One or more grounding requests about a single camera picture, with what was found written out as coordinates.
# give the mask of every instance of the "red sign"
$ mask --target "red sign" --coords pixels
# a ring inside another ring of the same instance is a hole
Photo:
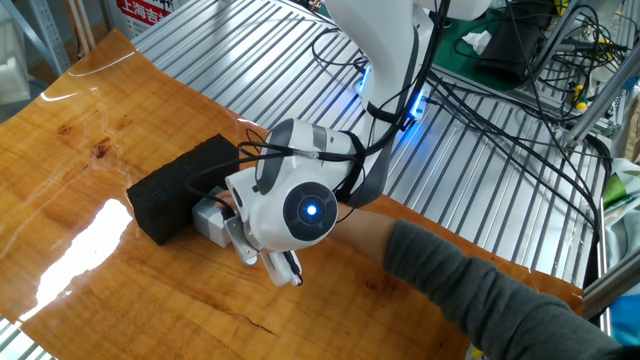
[[[148,25],[155,25],[170,13],[169,10],[149,4],[143,0],[116,0],[116,4],[126,16]]]

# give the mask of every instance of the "wood grain surface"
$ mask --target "wood grain surface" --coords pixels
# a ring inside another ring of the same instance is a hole
[[[469,339],[422,294],[327,239],[276,288],[188,229],[159,247],[126,189],[220,133],[264,130],[164,75],[118,32],[0,126],[0,313],[61,359],[461,359]],[[471,256],[579,310],[581,291],[381,197]]]

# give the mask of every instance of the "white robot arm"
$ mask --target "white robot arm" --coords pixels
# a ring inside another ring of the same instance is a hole
[[[256,168],[228,176],[238,213],[222,219],[220,211],[202,211],[208,201],[203,200],[194,208],[194,218],[207,214],[209,225],[201,232],[219,245],[233,243],[244,265],[253,266],[261,257],[277,286],[302,284],[295,250],[327,236],[338,220],[338,202],[361,207],[384,190],[393,143],[388,140],[395,134],[392,123],[405,118],[409,88],[433,29],[423,8],[435,10],[440,1],[326,0],[338,27],[369,59],[361,102],[383,121],[373,122],[375,128],[362,134],[292,119],[278,124],[261,155],[286,150],[287,156],[260,160]],[[452,0],[448,15],[471,20],[490,2]]]

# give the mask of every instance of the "black foam block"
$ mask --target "black foam block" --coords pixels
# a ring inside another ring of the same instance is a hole
[[[158,245],[166,243],[193,222],[191,208],[200,198],[185,190],[187,179],[233,160],[238,160],[238,149],[216,135],[140,180],[127,190],[140,228]],[[199,177],[193,185],[204,192],[216,186],[226,188],[225,177],[238,169],[239,165],[224,167]]]

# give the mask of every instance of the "gray sweater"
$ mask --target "gray sweater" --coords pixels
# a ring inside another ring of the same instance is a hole
[[[384,269],[426,294],[492,360],[603,359],[619,348],[564,302],[409,222],[396,225]]]

